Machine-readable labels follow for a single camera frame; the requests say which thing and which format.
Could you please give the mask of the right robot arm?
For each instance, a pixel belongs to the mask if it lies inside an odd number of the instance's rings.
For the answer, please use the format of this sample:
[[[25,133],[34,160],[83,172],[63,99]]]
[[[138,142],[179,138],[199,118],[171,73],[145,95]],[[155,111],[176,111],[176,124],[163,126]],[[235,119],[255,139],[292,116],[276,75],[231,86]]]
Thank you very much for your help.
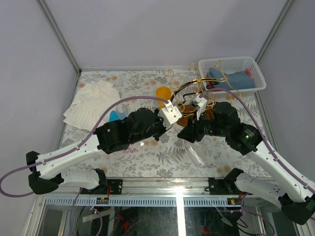
[[[228,102],[218,102],[212,115],[197,103],[195,114],[188,118],[178,138],[190,143],[200,142],[204,136],[224,137],[235,151],[260,165],[275,184],[257,180],[240,169],[233,169],[224,182],[225,190],[235,194],[239,190],[271,202],[291,221],[304,225],[315,213],[315,183],[303,176],[278,154],[258,128],[240,121],[237,110]]]

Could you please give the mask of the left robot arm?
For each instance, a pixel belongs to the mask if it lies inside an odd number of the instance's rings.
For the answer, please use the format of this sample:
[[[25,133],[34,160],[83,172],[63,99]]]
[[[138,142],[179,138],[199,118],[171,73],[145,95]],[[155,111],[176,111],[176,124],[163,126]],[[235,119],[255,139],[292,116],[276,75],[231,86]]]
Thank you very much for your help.
[[[26,155],[27,164],[37,166],[31,168],[29,186],[37,195],[51,193],[59,187],[82,188],[85,194],[106,194],[110,185],[104,170],[79,171],[71,167],[105,153],[126,150],[129,145],[150,137],[157,140],[165,132],[164,119],[158,110],[140,108],[123,120],[98,127],[83,145],[76,142],[47,154],[31,151]]]

